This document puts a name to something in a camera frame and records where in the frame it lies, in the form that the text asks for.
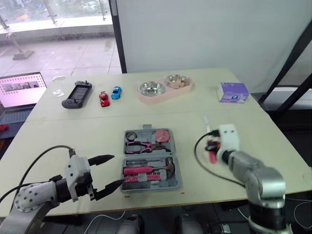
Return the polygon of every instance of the tissue box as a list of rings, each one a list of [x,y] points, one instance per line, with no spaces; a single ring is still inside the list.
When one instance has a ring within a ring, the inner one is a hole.
[[[217,91],[220,102],[244,103],[249,93],[243,83],[222,82]]]

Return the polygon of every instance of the toolbox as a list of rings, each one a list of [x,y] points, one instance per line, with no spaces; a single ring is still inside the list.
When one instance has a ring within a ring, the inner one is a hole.
[[[153,129],[144,124],[141,130],[128,130],[124,136],[120,187],[123,193],[171,191],[180,187],[175,142],[170,129]]]

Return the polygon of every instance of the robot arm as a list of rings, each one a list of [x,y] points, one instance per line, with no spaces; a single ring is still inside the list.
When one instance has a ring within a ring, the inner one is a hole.
[[[234,125],[221,125],[218,136],[221,145],[216,154],[218,161],[226,164],[245,185],[252,233],[289,234],[284,211],[286,183],[282,175],[239,150]]]
[[[21,188],[14,199],[9,216],[0,225],[1,234],[38,233],[46,214],[65,201],[88,194],[91,200],[99,200],[115,191],[123,180],[105,186],[102,191],[93,188],[90,166],[100,165],[114,156],[103,155],[91,159],[71,155],[65,167],[66,178],[57,175],[49,182],[30,184]]]

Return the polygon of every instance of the glass railing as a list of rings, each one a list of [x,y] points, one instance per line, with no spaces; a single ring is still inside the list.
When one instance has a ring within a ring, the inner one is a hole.
[[[6,24],[106,15],[108,0],[0,0],[0,17]]]

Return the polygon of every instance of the game controller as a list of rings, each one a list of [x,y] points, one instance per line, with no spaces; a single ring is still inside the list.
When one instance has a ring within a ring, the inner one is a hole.
[[[66,109],[81,108],[91,89],[92,84],[88,81],[77,81],[69,97],[62,101],[62,106]]]

